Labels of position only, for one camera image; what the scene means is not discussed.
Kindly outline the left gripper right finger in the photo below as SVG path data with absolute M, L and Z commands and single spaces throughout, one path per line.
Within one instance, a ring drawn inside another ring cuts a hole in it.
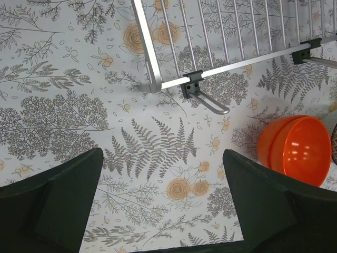
M 292 179 L 234 150 L 223 164 L 248 252 L 336 252 L 336 192 Z

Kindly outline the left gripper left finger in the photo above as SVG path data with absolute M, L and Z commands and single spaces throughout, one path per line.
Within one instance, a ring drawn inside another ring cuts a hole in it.
M 1 187 L 1 252 L 79 252 L 102 165 L 93 148 Z

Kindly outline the orange bowl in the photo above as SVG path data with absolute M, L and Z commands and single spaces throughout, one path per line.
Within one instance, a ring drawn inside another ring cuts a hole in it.
M 305 115 L 290 115 L 278 118 L 270 122 L 261 132 L 257 142 L 257 157 L 261 165 L 271 168 L 270 151 L 276 135 L 279 131 L 291 121 L 305 117 Z
M 269 155 L 270 168 L 301 182 L 320 187 L 331 164 L 329 132 L 317 118 L 303 116 L 288 122 L 276 135 Z

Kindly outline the floral table mat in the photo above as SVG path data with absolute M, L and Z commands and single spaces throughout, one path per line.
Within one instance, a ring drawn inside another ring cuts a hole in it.
M 81 252 L 137 252 L 243 239 L 222 155 L 256 160 L 266 125 L 336 110 L 336 70 L 304 97 L 258 85 L 265 62 L 220 84 L 240 90 L 217 115 L 148 82 L 130 1 L 1 1 L 1 184 L 91 148 L 105 161 Z

